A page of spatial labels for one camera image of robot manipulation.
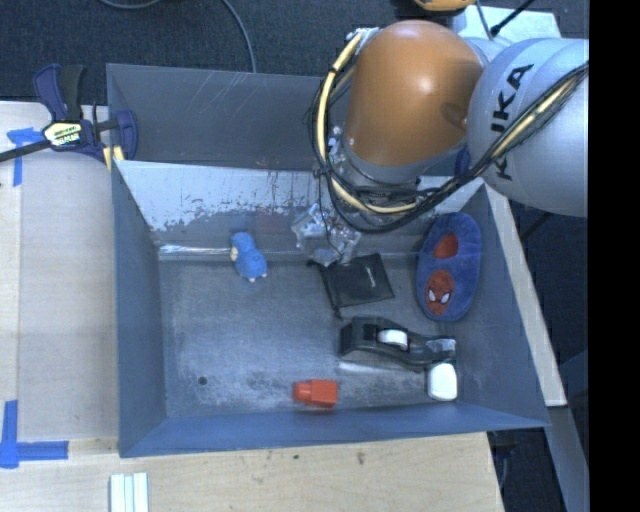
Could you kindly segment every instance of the blue slipper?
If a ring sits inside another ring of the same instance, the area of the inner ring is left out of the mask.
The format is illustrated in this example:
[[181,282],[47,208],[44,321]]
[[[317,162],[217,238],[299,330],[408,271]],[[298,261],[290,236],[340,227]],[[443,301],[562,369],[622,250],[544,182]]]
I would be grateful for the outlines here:
[[480,277],[482,237],[466,213],[448,213],[431,226],[418,255],[416,293],[424,314],[454,322],[471,308]]

